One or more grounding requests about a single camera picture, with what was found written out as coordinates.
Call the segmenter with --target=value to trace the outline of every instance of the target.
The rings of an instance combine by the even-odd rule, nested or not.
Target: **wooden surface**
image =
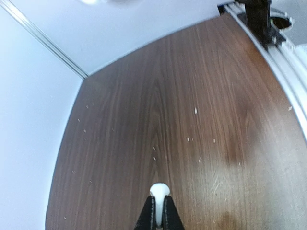
[[[149,44],[84,81],[46,227],[133,229],[164,182],[187,230],[306,230],[307,148],[289,107],[227,14]]]

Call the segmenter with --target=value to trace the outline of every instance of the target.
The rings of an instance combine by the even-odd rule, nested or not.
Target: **wood grain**
[[[187,230],[307,229],[307,147],[289,107],[228,14],[121,58],[80,89],[46,229],[133,229],[156,182]]]

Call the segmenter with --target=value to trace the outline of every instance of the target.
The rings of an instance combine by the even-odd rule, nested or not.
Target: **white wall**
[[[272,7],[287,12],[294,19],[291,30],[286,36],[295,45],[307,43],[307,0],[272,0]]]
[[[87,73],[173,31],[218,16],[226,0],[11,0]]]
[[[0,229],[43,230],[81,80],[0,7]]]

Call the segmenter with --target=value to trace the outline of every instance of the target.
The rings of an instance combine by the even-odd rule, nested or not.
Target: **black mount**
[[[245,5],[245,13],[238,18],[253,32],[264,47],[279,45],[286,39],[271,25],[270,5],[272,0],[236,0]]]

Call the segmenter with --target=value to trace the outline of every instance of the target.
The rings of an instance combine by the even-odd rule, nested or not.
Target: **black clamp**
[[[271,25],[270,7],[272,0],[235,0],[245,5],[245,13],[238,18],[248,26],[262,45],[279,45],[286,39]]]
[[[184,230],[172,197],[165,196],[164,198],[162,224],[160,226],[156,223],[155,208],[155,198],[153,196],[147,197],[134,230],[155,230],[156,228]]]

